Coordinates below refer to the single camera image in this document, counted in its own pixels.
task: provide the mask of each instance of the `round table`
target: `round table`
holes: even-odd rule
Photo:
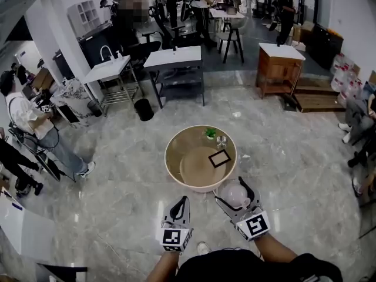
[[[205,135],[208,128],[216,130],[213,139]],[[225,146],[217,144],[219,136],[227,138]],[[175,181],[196,192],[210,192],[232,173],[237,152],[233,140],[224,131],[214,126],[196,125],[177,133],[167,145],[164,156],[167,171]]]

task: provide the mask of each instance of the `faucet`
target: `faucet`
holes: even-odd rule
[[[111,58],[111,57],[110,57],[110,58],[113,59],[114,57],[113,57],[113,54],[112,54],[112,52],[111,52],[110,47],[108,47],[107,45],[104,45],[104,46],[102,46],[102,48],[100,49],[100,57],[102,58],[102,60],[103,60],[103,61],[105,60],[104,57],[103,57],[103,54],[102,54],[102,50],[103,50],[104,47],[107,47],[108,51],[110,52],[110,55],[112,56],[112,58]]]

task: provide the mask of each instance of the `black trash can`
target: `black trash can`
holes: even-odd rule
[[[142,98],[135,102],[135,109],[141,121],[148,121],[154,116],[152,107],[146,98]]]
[[[90,102],[88,103],[88,108],[92,111],[95,117],[100,117],[102,115],[102,111],[100,110],[98,100],[90,100]]]

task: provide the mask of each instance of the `small potted plant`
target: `small potted plant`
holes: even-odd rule
[[[213,140],[214,137],[216,136],[216,129],[213,129],[213,128],[210,128],[208,127],[206,130],[205,130],[205,135],[206,137],[209,139],[209,140]]]

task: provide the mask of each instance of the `wooden cabinet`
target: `wooden cabinet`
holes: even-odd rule
[[[290,93],[304,60],[304,56],[291,46],[260,43],[256,86],[261,89],[261,97]]]

